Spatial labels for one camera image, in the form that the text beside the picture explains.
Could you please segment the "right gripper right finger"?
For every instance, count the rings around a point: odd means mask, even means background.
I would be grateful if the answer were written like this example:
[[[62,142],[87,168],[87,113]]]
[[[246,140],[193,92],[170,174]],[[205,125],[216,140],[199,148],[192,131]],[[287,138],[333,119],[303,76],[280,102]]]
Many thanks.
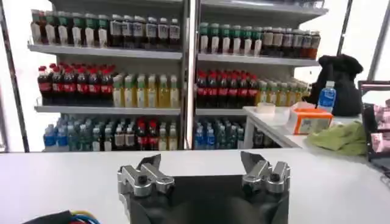
[[[272,166],[259,154],[242,151],[241,162],[246,174],[242,176],[242,189],[247,195],[266,191],[270,194],[284,194],[290,189],[291,169],[288,163],[278,161]]]

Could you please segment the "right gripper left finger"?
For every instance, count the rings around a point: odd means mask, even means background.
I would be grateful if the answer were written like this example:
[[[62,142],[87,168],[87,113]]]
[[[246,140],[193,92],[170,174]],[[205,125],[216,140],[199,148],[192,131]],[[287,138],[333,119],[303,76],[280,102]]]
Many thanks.
[[[175,179],[160,171],[161,154],[143,158],[140,163],[121,166],[117,171],[118,192],[134,197],[148,197],[154,190],[169,194],[175,187]]]

